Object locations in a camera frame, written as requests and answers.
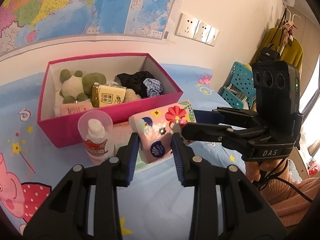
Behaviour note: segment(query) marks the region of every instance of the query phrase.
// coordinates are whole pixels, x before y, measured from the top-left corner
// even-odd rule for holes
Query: blue bed sheet
[[[184,91],[181,100],[190,100],[194,109],[212,110],[228,106],[207,85],[211,70],[182,65],[162,66]],[[29,76],[0,89],[0,206],[20,232],[73,165],[92,166],[81,144],[58,149],[37,125],[43,76],[43,73]],[[191,147],[197,155],[214,165],[235,164],[244,171],[241,155],[224,149],[221,144],[195,142]],[[179,183],[173,158],[135,174],[129,188],[118,189],[124,239],[187,240],[193,191],[193,188],[183,188]],[[19,201],[11,201],[15,195]],[[219,212],[221,232],[221,208]],[[93,231],[92,221],[89,231]]]

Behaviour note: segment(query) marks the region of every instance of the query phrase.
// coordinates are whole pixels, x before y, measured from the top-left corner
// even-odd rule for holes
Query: map
[[[161,40],[175,0],[5,0],[0,55],[50,39],[127,35]]]

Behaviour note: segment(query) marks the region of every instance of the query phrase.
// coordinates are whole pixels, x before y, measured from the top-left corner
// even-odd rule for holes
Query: red bottle label
[[[98,143],[98,144],[93,143],[91,140],[86,140],[86,141],[82,140],[82,141],[85,145],[86,150],[92,156],[100,157],[108,152],[108,150],[105,151],[105,145],[106,145],[108,139],[106,139],[104,142]]]

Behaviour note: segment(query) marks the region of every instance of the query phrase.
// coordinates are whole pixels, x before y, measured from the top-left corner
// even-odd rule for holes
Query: pink tissue pack
[[[169,155],[172,134],[180,133],[181,127],[187,122],[196,122],[188,100],[132,115],[129,123],[140,137],[141,160],[152,163]]]

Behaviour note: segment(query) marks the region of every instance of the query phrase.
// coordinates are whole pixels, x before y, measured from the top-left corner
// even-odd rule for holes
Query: silver bolt
[[[118,157],[111,157],[110,159],[109,159],[109,162],[110,163],[117,163],[119,161],[119,158]]]
[[[237,172],[237,171],[238,171],[238,167],[235,166],[235,165],[230,165],[230,166],[229,166],[229,171],[231,171],[231,172]]]
[[[78,172],[78,171],[82,170],[82,166],[80,164],[77,164],[77,165],[73,166],[72,169],[73,169],[73,171]]]
[[[202,158],[200,156],[193,156],[192,157],[192,160],[195,162],[195,163],[200,163],[202,162]]]

